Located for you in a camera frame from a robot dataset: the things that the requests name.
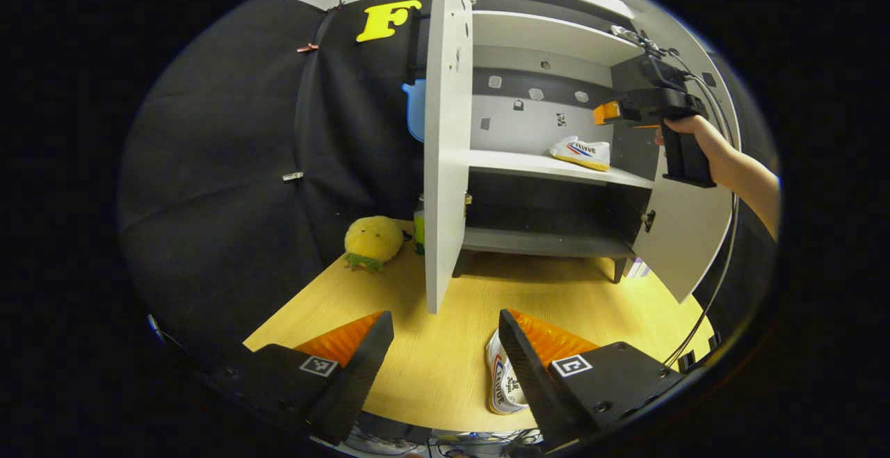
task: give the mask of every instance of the pineapple plush toy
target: pineapple plush toy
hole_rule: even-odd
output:
[[[362,267],[382,270],[384,262],[398,253],[403,243],[403,233],[395,222],[387,217],[359,218],[349,226],[343,246],[351,268]]]

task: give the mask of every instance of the yellow letter f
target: yellow letter f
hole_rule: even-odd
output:
[[[392,34],[395,34],[395,30],[389,26],[389,23],[391,22],[393,25],[404,24],[407,21],[409,8],[420,9],[420,1],[399,1],[398,3],[389,3],[387,5],[371,6],[371,8],[365,10],[366,14],[368,14],[365,31],[360,33],[355,40],[362,42],[390,37]]]

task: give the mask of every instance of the cabinet leg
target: cabinet leg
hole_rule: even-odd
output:
[[[467,266],[467,262],[473,258],[473,255],[476,255],[476,252],[473,250],[460,250],[458,261],[454,264],[454,271],[451,271],[451,277],[460,277],[464,273],[464,267]]]
[[[618,284],[621,282],[621,277],[624,275],[624,268],[627,266],[627,259],[615,259],[615,275],[613,277],[613,283]]]

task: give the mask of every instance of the light wood tabletop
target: light wood tabletop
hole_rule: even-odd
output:
[[[397,223],[413,232],[410,221]],[[404,243],[380,274],[334,262],[251,334],[244,345],[286,347],[378,310],[392,312],[395,338],[363,409],[412,425],[455,432],[537,427],[531,411],[500,416],[487,408],[492,389],[485,345],[499,311],[512,307],[598,345],[626,341],[659,360],[677,348],[702,313],[677,304],[655,274],[611,283],[610,259],[480,253],[451,279],[437,315],[426,312],[423,257]],[[709,352],[702,323],[684,353]]]

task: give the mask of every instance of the white sneaker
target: white sneaker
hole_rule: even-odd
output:
[[[489,407],[498,414],[512,414],[527,408],[528,401],[525,401],[525,394],[522,393],[516,373],[506,357],[506,351],[503,350],[498,330],[492,335],[485,352],[489,362],[489,372],[492,374],[492,396],[489,398]]]
[[[593,170],[609,170],[609,142],[581,142],[578,137],[566,137],[550,147],[550,155],[569,163],[581,164]]]

